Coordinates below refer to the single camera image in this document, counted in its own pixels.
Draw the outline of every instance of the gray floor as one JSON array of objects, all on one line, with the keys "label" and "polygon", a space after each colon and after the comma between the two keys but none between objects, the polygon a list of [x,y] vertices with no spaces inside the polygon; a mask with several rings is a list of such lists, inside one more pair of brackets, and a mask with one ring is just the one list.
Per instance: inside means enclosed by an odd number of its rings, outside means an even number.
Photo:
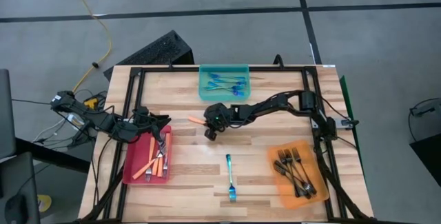
[{"label": "gray floor", "polygon": [[[218,8],[298,7],[299,0],[87,0],[96,14],[211,10]],[[307,0],[309,6],[427,3],[441,0]],[[0,17],[87,14],[79,0],[0,0]],[[369,196],[377,218],[437,223],[441,188],[409,147],[408,109],[436,97],[441,48],[439,8],[311,13],[326,64],[345,75],[358,126]],[[196,63],[270,63],[276,53],[285,63],[313,63],[301,13],[236,14],[106,20],[114,49],[103,69],[170,30],[192,47]],[[105,34],[94,21],[0,23],[0,68],[11,73],[12,95],[48,101],[69,90],[107,49]],[[83,88],[105,90],[94,73]],[[14,103],[17,136],[33,139],[59,118],[44,105]],[[413,122],[421,139],[440,130],[430,121]],[[73,134],[72,128],[59,137]],[[84,159],[91,147],[70,153]],[[51,182],[49,178],[59,179]],[[44,223],[76,218],[85,177],[56,167],[37,176],[40,193],[54,196]]]}]

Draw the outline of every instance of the utensil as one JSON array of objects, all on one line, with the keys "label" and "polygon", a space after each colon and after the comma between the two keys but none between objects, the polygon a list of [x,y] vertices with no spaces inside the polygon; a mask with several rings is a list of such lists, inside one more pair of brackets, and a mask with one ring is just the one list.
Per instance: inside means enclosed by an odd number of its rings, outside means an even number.
[{"label": "utensil", "polygon": [[294,174],[293,174],[293,172],[289,169],[289,167],[287,166],[287,165],[288,165],[288,161],[287,161],[287,159],[286,159],[286,157],[285,157],[285,154],[283,153],[282,150],[278,150],[277,153],[278,153],[278,158],[280,159],[280,162],[282,162],[282,164],[288,168],[288,171],[289,171],[289,173],[291,174],[291,179],[292,179],[292,181],[294,182],[294,189],[295,189],[294,191],[295,191],[295,193],[296,193],[296,197],[301,196],[301,195],[300,195],[300,190],[298,189],[298,186],[297,186],[297,184],[295,183],[296,181],[294,180],[294,177],[293,177]]},{"label": "utensil", "polygon": [[233,176],[232,176],[232,158],[229,154],[227,154],[227,165],[228,165],[228,174],[229,174],[229,202],[236,202],[236,189],[233,186]]},{"label": "utensil", "polygon": [[159,136],[162,140],[162,142],[159,145],[159,150],[161,151],[160,156],[163,156],[164,154],[167,154],[167,146],[165,144],[165,133],[161,132],[161,133],[159,133]]},{"label": "utensil", "polygon": [[153,163],[153,171],[152,171],[152,175],[156,176],[156,174],[158,173],[158,163],[159,163],[159,157],[162,157],[161,152],[158,150],[158,152],[156,153],[156,159],[154,160]]},{"label": "utensil", "polygon": [[302,181],[293,174],[290,174],[289,171],[282,165],[280,161],[274,161],[273,167],[279,174],[281,174],[282,176],[286,176],[289,179],[289,181],[293,184],[296,197],[304,196],[308,199],[311,198],[311,196],[307,193],[307,191],[302,189],[299,186],[299,184],[297,184],[296,182],[296,180],[300,182]]},{"label": "utensil", "polygon": [[287,161],[287,164],[290,166],[291,171],[294,173],[294,170],[295,170],[297,175],[300,177],[300,181],[304,181],[302,178],[302,175],[300,173],[298,173],[296,165],[293,164],[292,155],[291,155],[291,152],[289,151],[289,149],[285,149],[285,159]]},{"label": "utensil", "polygon": [[163,159],[164,156],[162,156],[161,158],[159,158],[159,162],[158,162],[158,177],[163,177]]},{"label": "utensil", "polygon": [[245,81],[228,81],[228,80],[224,80],[224,79],[213,79],[214,83],[233,83],[235,85],[246,85],[247,82]]},{"label": "utensil", "polygon": [[[167,151],[170,148],[170,134],[165,135],[165,146],[167,147]],[[167,176],[168,171],[168,154],[165,154],[164,157],[164,165],[163,165],[163,178]]]},{"label": "utensil", "polygon": [[144,165],[141,169],[139,169],[138,172],[136,172],[132,178],[133,179],[138,179],[138,177],[140,177],[143,173],[145,173],[145,171],[156,161],[156,159],[152,159],[149,163],[147,163],[146,165]]},{"label": "utensil", "polygon": [[233,95],[235,96],[242,96],[244,94],[244,92],[241,92],[240,90],[243,90],[243,86],[241,85],[235,85],[235,86],[228,86],[228,87],[224,87],[221,85],[218,85],[217,83],[213,83],[211,81],[208,82],[207,87],[205,87],[205,90],[228,90],[230,92],[233,93]]},{"label": "utensil", "polygon": [[164,159],[164,165],[163,165],[163,178],[165,178],[165,175],[167,175],[168,165],[167,165],[167,157]]},{"label": "utensil", "polygon": [[208,72],[208,76],[212,79],[236,79],[236,80],[245,80],[245,77],[229,77],[229,76],[222,76],[220,74],[216,74],[213,72]]},{"label": "utensil", "polygon": [[295,160],[297,163],[300,164],[300,166],[301,166],[301,168],[302,168],[302,171],[303,171],[303,174],[305,175],[305,178],[306,178],[306,180],[307,180],[307,183],[309,184],[309,185],[306,185],[306,186],[303,186],[303,187],[305,188],[305,190],[307,190],[307,191],[310,192],[311,194],[313,194],[313,195],[317,194],[317,190],[315,189],[314,185],[312,184],[311,180],[310,180],[309,177],[308,177],[308,174],[306,173],[306,171],[305,171],[305,169],[304,169],[304,167],[303,167],[303,164],[302,164],[302,158],[300,157],[300,155],[299,155],[298,150],[297,150],[296,147],[294,147],[294,148],[292,149],[292,154],[294,155],[294,160]]},{"label": "utensil", "polygon": [[149,182],[151,177],[152,177],[152,169],[149,167],[145,171],[145,180]]}]

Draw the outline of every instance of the green panel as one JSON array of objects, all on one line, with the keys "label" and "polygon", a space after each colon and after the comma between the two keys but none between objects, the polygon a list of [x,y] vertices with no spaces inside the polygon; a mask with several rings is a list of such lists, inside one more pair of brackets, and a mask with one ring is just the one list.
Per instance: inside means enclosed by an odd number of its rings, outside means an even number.
[{"label": "green panel", "polygon": [[[345,76],[341,77],[341,79],[340,79],[340,86],[341,86],[342,91],[343,91],[343,98],[345,99],[347,114],[348,114],[349,117],[351,117],[352,120],[354,120],[355,118],[353,117],[353,112],[352,112],[352,107],[351,107],[351,99],[349,98],[349,91],[347,89],[347,84],[346,84]],[[357,151],[358,151],[358,158],[360,159],[361,168],[363,170],[363,162],[362,162],[362,159],[361,159],[360,146],[358,145],[358,137],[357,137],[357,128],[356,127],[352,128],[352,133],[353,133],[353,138],[356,141]]]}]

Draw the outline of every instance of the wooden tabletop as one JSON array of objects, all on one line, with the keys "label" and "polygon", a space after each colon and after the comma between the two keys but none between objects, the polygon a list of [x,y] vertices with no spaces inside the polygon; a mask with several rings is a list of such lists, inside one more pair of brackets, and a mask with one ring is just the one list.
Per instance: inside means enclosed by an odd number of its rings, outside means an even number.
[{"label": "wooden tabletop", "polygon": [[[346,114],[345,102],[334,67],[317,66],[322,95],[338,111]],[[122,113],[130,66],[115,66],[107,95],[106,107],[115,106]],[[249,104],[287,90],[302,89],[299,72],[250,72],[252,94]],[[132,95],[134,107],[138,81]],[[296,106],[296,97],[292,103]],[[287,112],[275,112],[257,119],[239,129],[227,128],[218,134],[215,142],[204,137],[205,128],[191,123],[188,116],[203,119],[210,103],[198,96],[197,72],[147,73],[141,105],[155,114],[171,116],[173,132],[172,164],[167,185],[130,186],[127,188],[123,221],[323,221],[324,203],[314,203],[296,210],[285,209],[279,200],[277,188],[267,162],[267,148],[295,140],[311,143],[311,124],[308,118]],[[328,106],[328,116],[338,115]],[[352,131],[338,131],[338,136],[353,141]],[[94,164],[108,137],[100,133],[94,150]],[[373,216],[358,153],[342,141],[333,141],[342,187],[354,203],[367,215]],[[116,142],[110,142],[99,168],[99,193],[107,189]],[[124,147],[122,159],[125,158]],[[237,203],[228,198],[228,171],[225,155],[232,155],[233,181]],[[90,168],[79,217],[92,209],[94,177]],[[330,189],[336,216],[339,216],[336,196]],[[116,189],[111,217],[116,216],[119,188]]]}]

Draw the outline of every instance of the yellow cable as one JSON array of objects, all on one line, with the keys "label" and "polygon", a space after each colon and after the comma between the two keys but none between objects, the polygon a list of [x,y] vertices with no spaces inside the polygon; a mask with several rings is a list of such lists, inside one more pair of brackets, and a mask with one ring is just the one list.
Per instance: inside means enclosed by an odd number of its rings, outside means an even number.
[{"label": "yellow cable", "polygon": [[[97,63],[99,64],[99,63],[102,62],[105,58],[107,58],[107,56],[109,56],[109,54],[110,54],[110,51],[112,51],[112,38],[111,38],[111,36],[110,36],[110,33],[109,33],[109,30],[108,30],[107,26],[106,26],[101,20],[99,20],[98,18],[96,18],[96,17],[94,16],[94,14],[92,13],[92,11],[91,11],[90,8],[89,8],[89,5],[85,2],[85,0],[82,0],[82,2],[83,2],[83,4],[84,4],[85,8],[88,9],[88,12],[89,12],[90,16],[91,16],[93,19],[97,20],[97,21],[103,26],[103,28],[105,29],[105,33],[106,33],[106,35],[107,35],[107,38],[108,38],[108,40],[109,40],[109,50],[107,50],[107,52],[104,54],[104,56],[102,56],[101,59],[98,60]],[[84,81],[84,79],[89,75],[89,73],[90,73],[93,69],[94,69],[93,66],[91,66],[91,67],[89,68],[89,70],[83,75],[83,77],[80,79],[80,81],[79,81],[78,83],[76,83],[74,89],[72,90],[73,92],[75,92],[75,91],[78,89],[78,87],[81,85],[81,83]]]}]

